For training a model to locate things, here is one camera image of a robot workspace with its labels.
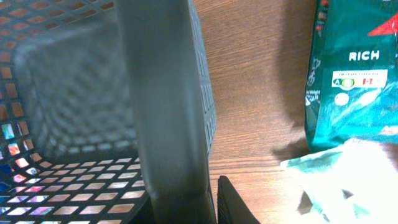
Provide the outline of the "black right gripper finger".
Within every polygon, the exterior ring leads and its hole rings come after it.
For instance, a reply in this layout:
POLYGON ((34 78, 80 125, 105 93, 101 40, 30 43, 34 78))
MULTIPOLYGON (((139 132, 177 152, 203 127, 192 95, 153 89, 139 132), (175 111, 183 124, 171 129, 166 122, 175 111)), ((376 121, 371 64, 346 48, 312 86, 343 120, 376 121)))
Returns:
POLYGON ((219 224, 260 224, 224 175, 218 179, 217 210, 219 224))

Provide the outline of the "mint green snack wrapper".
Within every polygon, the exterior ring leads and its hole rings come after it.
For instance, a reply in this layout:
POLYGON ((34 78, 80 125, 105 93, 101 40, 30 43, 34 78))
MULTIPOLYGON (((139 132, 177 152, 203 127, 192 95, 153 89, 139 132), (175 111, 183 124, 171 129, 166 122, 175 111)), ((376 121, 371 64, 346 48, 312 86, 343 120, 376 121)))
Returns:
POLYGON ((378 142, 350 139, 282 161, 320 223, 397 223, 397 169, 378 142))

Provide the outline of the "green Nescafe coffee bag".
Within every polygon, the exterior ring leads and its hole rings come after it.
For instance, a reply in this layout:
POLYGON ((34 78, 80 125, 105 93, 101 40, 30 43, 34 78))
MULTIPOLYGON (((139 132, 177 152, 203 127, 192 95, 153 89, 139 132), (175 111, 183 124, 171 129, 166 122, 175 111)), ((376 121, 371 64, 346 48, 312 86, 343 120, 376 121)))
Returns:
POLYGON ((397 143, 397 1, 317 2, 304 97, 312 152, 397 143))

